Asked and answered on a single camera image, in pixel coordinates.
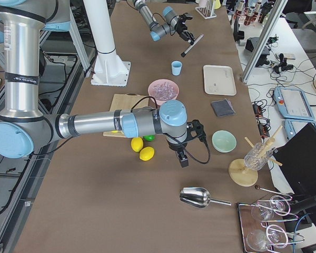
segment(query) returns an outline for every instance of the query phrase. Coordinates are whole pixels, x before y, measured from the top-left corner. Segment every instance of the blue cable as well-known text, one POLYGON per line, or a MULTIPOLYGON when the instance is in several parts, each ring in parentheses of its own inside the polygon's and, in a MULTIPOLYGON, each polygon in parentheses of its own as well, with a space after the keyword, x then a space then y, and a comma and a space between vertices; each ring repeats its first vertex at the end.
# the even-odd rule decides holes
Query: blue cable
MULTIPOLYGON (((299 227, 299 224, 300 224, 300 222, 306 217, 306 216, 308 216, 308 215, 310 215, 311 213, 306 213, 305 215, 303 215, 299 220, 298 220, 298 222, 296 223, 296 226, 295 226, 295 229, 294 229, 294 233, 296 233, 296 230, 297 230, 297 228, 299 227)), ((293 236, 293 253, 295 253, 295 245, 296 245, 296 243, 295 243, 295 241, 294 241, 294 238, 295 238, 295 236, 293 236)))

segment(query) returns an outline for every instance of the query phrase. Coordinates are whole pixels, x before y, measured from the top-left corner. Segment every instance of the wooden cutting board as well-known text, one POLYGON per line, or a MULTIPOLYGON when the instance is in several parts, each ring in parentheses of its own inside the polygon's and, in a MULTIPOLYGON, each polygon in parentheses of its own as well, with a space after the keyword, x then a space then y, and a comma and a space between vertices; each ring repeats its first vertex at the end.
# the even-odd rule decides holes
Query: wooden cutting board
MULTIPOLYGON (((144 97, 145 96, 137 94, 114 94, 114 98, 112 99, 110 106, 110 111, 131 109, 135 105, 135 103, 137 103, 140 99, 144 97)), ((148 106, 148 104, 149 99, 144 99, 136 106, 136 108, 142 108, 148 106)), ((104 132, 103 136, 125 138, 124 134, 121 131, 104 132)))

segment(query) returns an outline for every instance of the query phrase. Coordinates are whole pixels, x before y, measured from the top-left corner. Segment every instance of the ice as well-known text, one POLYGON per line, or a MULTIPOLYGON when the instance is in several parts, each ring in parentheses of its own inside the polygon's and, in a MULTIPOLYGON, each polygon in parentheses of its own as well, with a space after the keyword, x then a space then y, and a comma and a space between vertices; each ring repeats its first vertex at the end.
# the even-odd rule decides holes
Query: ice
POLYGON ((177 92, 169 82, 165 82, 153 87, 153 96, 160 101, 167 101, 175 98, 177 92))

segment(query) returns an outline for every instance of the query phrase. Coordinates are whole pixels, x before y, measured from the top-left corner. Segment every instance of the pink bowl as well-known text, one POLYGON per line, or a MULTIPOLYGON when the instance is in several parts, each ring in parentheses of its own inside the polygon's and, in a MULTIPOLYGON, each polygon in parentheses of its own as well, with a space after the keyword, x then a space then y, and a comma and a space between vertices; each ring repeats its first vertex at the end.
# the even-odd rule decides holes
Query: pink bowl
POLYGON ((179 94, 178 85, 168 79, 153 81, 148 88, 149 96, 156 99, 158 105, 162 105, 168 100, 175 100, 179 94))

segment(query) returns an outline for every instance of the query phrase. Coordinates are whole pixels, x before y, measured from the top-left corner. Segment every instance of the table surface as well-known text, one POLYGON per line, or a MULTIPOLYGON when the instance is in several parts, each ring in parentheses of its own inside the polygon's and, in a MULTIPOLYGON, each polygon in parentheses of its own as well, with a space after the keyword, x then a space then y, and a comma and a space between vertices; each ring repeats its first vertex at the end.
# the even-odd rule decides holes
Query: table surface
MULTIPOLYGON (((248 88, 242 74, 228 17, 224 8, 217 18, 204 20, 191 4, 169 4, 177 13, 189 12, 187 22, 195 36, 204 34, 185 58, 187 43, 177 35, 152 42, 149 29, 138 12, 125 2, 116 4, 111 17, 118 55, 131 61, 127 87, 92 86, 86 79, 72 114, 108 111, 114 93, 147 94, 156 79, 170 79, 180 88, 178 99, 188 120, 204 124, 211 161, 201 165, 190 160, 181 168, 164 136, 151 145, 155 156, 147 162, 131 150, 130 140, 104 137, 101 133, 72 139, 52 159, 28 221, 14 252, 241 252, 236 202, 254 202, 265 195, 253 187, 241 187, 229 177, 231 161, 250 150, 244 141, 259 141, 248 88), (180 60, 180 76, 171 74, 171 62, 180 60), (203 88, 204 65, 227 65, 233 69, 237 95, 228 97, 236 115, 217 118, 211 101, 223 96, 207 95, 203 88), (231 153, 217 152, 211 136, 228 130, 237 139, 231 153), (211 204, 205 209, 179 200, 183 187, 205 187, 212 197, 232 201, 231 207, 211 204)), ((152 13, 167 4, 150 4, 152 13)), ((205 160, 206 148, 199 141, 187 146, 205 160)), ((259 171, 258 184, 273 188, 269 170, 259 171)))
MULTIPOLYGON (((245 39, 242 41, 242 43, 245 42, 249 37, 258 37, 262 29, 263 27, 259 23, 250 26, 241 25, 240 30, 245 31, 245 39)), ((270 36, 278 36, 279 40, 278 43, 274 44, 274 46, 271 47, 272 52, 270 56, 268 56, 268 59, 272 61, 277 61, 274 56, 274 54, 276 53, 294 54, 296 59, 288 60, 288 64, 293 64, 296 68, 302 71, 300 72, 296 68, 294 68, 294 70, 292 71, 282 72, 279 79, 285 80, 287 81, 287 83, 282 81, 280 81, 280 83, 285 87, 299 88, 304 90, 305 92, 308 92, 306 93, 306 96, 309 103, 316 104, 316 96, 314 96, 316 95, 316 92, 312 86, 312 77, 316 75, 316 70, 284 18, 280 18, 278 20, 270 36)), ((245 64, 247 64, 251 56, 251 53, 249 51, 246 51, 244 48, 244 46, 237 45, 240 61, 243 68, 245 67, 245 64)), ((247 82, 251 101, 265 99, 267 100, 268 105, 274 104, 272 102, 272 99, 266 96, 269 89, 273 89, 277 86, 277 82, 270 78, 271 72, 272 70, 267 69, 266 65, 254 68, 247 82)), ((316 121, 316 107, 312 107, 312 111, 316 121)), ((279 113, 276 105, 267 107, 264 115, 271 120, 272 129, 270 130, 270 134, 273 134, 278 126, 283 125, 284 118, 279 113)), ((285 130, 282 129, 282 131, 276 136, 276 142, 274 146, 281 147, 285 145, 287 141, 288 140, 285 130)), ((271 174, 273 183, 277 189, 279 189, 281 192, 293 192, 278 165, 275 164, 273 166, 271 174)), ((302 248, 316 243, 316 227, 314 226, 314 224, 311 228, 300 230, 300 234, 305 237, 305 241, 303 243, 297 244, 297 248, 302 248)))

